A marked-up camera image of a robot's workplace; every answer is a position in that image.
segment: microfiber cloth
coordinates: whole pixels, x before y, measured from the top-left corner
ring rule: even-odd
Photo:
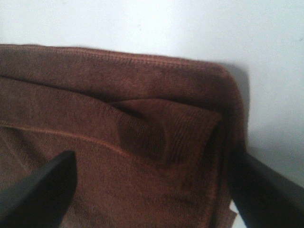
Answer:
[[[237,84],[215,63],[0,45],[0,190],[75,151],[65,228],[231,227],[243,122]]]

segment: white wall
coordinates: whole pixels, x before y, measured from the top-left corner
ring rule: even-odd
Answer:
[[[250,96],[249,153],[304,186],[303,0],[1,0],[0,43],[223,63]]]

